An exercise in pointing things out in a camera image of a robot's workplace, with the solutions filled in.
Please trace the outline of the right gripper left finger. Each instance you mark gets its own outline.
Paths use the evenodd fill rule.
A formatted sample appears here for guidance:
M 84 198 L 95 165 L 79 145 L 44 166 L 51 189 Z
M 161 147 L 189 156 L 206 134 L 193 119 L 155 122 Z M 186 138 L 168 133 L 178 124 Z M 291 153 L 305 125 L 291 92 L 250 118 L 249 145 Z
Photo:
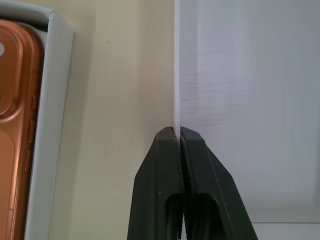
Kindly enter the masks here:
M 178 139 L 165 127 L 135 175 L 127 240 L 181 240 L 183 195 Z

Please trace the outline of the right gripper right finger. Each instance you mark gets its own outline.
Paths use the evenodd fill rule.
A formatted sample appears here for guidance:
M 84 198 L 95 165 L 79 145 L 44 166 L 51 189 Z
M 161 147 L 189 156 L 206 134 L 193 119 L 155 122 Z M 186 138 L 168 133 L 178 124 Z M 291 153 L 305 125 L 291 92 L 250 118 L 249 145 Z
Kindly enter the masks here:
M 258 240 L 232 175 L 198 132 L 180 133 L 187 240 Z

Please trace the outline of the white phone box lid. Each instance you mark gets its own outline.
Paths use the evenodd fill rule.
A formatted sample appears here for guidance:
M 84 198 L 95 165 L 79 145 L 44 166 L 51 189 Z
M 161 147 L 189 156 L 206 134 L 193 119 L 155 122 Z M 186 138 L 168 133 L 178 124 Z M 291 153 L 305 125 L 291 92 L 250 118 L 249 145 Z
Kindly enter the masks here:
M 320 240 L 320 0 L 179 0 L 180 125 L 259 240 Z

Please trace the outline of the orange smartphone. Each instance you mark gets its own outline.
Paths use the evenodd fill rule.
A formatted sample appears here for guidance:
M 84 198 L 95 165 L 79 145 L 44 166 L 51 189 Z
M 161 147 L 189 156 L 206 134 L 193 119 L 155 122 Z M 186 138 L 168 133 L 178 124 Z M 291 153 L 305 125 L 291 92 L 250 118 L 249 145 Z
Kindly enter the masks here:
M 0 18 L 0 240 L 24 240 L 44 47 L 38 34 Z

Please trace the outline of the white phone box base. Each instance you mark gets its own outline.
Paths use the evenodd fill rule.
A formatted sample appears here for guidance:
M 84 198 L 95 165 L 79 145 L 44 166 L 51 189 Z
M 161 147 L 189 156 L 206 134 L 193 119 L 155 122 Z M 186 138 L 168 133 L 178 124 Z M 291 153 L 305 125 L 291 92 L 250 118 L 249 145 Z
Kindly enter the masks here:
M 0 0 L 0 17 L 47 33 L 23 240 L 48 240 L 74 32 L 40 5 Z

